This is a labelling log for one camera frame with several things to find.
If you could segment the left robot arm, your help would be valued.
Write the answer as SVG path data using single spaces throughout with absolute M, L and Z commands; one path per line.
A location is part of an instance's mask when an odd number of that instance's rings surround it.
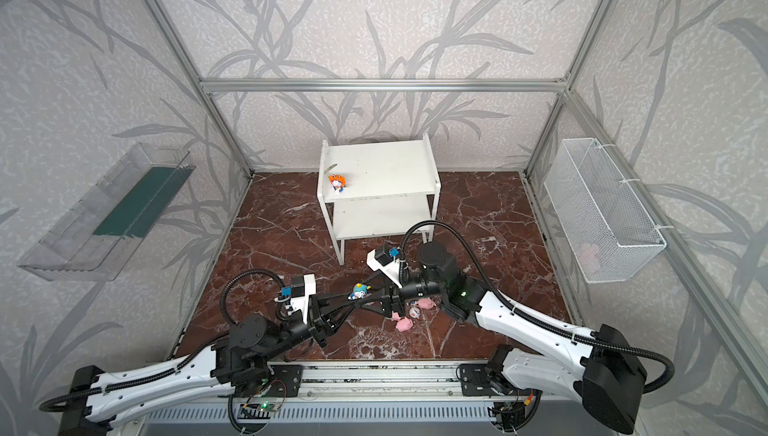
M 200 398 L 256 396 L 276 380 L 271 360 L 306 341 L 324 342 L 359 305 L 340 295 L 309 295 L 286 319 L 251 314 L 187 356 L 118 373 L 82 367 L 68 393 L 39 409 L 60 414 L 60 435 L 105 435 L 153 411 Z

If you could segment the teal hooded Doraemon figure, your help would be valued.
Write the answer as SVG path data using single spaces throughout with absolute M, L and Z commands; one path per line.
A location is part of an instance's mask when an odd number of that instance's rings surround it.
M 357 283 L 354 285 L 352 291 L 350 292 L 348 299 L 350 301 L 359 300 L 368 295 L 368 291 L 370 290 L 370 286 L 363 283 Z

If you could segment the orange hooded Doraemon figure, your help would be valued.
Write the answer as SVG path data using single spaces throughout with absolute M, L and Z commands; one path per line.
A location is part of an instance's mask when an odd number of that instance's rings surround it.
M 347 182 L 346 182 L 346 178 L 344 176 L 334 174 L 334 175 L 330 175 L 328 177 L 328 180 L 329 180 L 329 183 L 331 185 L 332 190 L 335 193 L 341 194 L 341 193 L 343 193 L 345 191 L 346 186 L 347 186 Z

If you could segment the white hooded Doraemon figure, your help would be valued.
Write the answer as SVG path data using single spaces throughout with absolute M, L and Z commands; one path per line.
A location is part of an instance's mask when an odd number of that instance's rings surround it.
M 411 306 L 408 314 L 412 319 L 419 319 L 421 317 L 421 309 L 418 306 Z

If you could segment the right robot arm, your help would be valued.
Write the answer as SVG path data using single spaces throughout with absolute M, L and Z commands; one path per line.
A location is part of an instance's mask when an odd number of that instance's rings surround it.
M 440 243 L 422 246 L 419 258 L 418 268 L 408 271 L 396 248 L 382 245 L 367 255 L 374 274 L 395 286 L 394 312 L 404 315 L 406 303 L 437 296 L 441 310 L 453 319 L 519 342 L 490 362 L 498 389 L 568 398 L 609 429 L 634 432 L 647 371 L 638 355 L 629 353 L 620 331 L 607 325 L 598 331 L 578 327 L 496 295 L 488 283 L 462 272 Z

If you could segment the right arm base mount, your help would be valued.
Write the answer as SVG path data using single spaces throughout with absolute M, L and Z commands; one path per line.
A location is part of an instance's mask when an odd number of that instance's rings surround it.
M 465 397 L 505 396 L 513 392 L 512 386 L 500 376 L 492 374 L 485 364 L 460 364 L 456 377 Z

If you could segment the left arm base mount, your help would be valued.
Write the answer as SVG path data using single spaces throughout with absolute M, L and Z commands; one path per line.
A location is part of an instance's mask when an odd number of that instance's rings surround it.
M 247 372 L 238 382 L 232 380 L 234 395 L 246 397 L 296 398 L 302 383 L 302 365 L 278 364 Z

